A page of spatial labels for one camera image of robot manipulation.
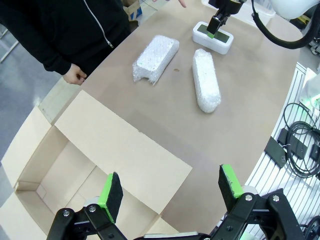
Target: black jacket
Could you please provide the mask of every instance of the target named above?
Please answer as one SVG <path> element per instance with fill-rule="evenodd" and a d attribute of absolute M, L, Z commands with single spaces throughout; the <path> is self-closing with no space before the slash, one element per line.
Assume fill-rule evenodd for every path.
<path fill-rule="evenodd" d="M 44 65 L 64 75 L 128 25 L 121 0 L 0 0 L 0 23 Z"/>

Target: bubble wrap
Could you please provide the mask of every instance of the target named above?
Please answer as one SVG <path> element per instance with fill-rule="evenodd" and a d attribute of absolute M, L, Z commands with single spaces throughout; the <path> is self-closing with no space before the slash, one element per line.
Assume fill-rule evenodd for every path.
<path fill-rule="evenodd" d="M 205 113 L 212 113 L 221 102 L 214 61 L 209 52 L 195 51 L 193 78 L 198 105 Z"/>
<path fill-rule="evenodd" d="M 156 35 L 133 63 L 133 81 L 147 78 L 155 84 L 179 49 L 179 41 Z"/>

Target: zipper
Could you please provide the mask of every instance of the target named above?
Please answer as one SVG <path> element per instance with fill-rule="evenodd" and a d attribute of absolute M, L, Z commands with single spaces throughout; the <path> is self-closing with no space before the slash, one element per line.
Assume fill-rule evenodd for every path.
<path fill-rule="evenodd" d="M 87 9 L 89 10 L 89 12 L 91 13 L 92 17 L 95 19 L 96 23 L 99 25 L 105 41 L 106 41 L 106 42 L 108 43 L 108 45 L 113 49 L 114 46 L 113 46 L 112 43 L 107 39 L 106 33 L 105 33 L 103 27 L 101 26 L 100 22 L 98 21 L 97 17 L 94 15 L 94 13 L 91 11 L 90 7 L 89 7 L 88 4 L 87 4 L 87 1 L 86 1 L 86 0 L 83 0 L 83 2 L 84 2 L 84 4 L 85 4 L 86 8 L 87 8 Z"/>

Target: brown table top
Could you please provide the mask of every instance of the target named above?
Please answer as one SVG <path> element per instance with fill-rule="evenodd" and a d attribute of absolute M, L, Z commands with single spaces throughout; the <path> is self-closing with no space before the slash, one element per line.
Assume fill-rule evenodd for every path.
<path fill-rule="evenodd" d="M 226 212 L 219 165 L 231 164 L 240 183 L 246 182 L 281 112 L 300 51 L 279 47 L 232 17 L 222 28 L 234 36 L 231 49 L 226 55 L 210 51 L 192 41 L 192 29 L 210 21 L 215 11 L 200 0 L 186 3 L 184 9 L 172 0 L 154 14 L 82 89 L 193 167 L 162 217 L 178 231 L 208 233 Z M 279 38 L 301 37 L 279 16 L 268 26 Z M 155 35 L 179 40 L 179 51 L 156 85 L 134 83 L 132 64 Z M 199 48 L 212 53 L 221 91 L 222 102 L 211 114 L 203 113 L 196 100 L 192 60 Z"/>

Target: small cardboard box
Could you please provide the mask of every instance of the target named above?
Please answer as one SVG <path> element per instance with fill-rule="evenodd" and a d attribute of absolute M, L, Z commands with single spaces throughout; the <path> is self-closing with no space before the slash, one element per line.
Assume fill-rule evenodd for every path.
<path fill-rule="evenodd" d="M 123 9 L 129 17 L 129 21 L 134 21 L 137 17 L 142 15 L 139 0 L 122 0 L 122 3 Z"/>
<path fill-rule="evenodd" d="M 54 126 L 35 107 L 2 165 L 15 192 L 0 208 L 0 224 L 13 240 L 45 239 L 59 209 L 80 210 L 114 171 L 123 188 L 122 233 L 174 233 L 160 214 L 192 169 L 84 91 Z"/>

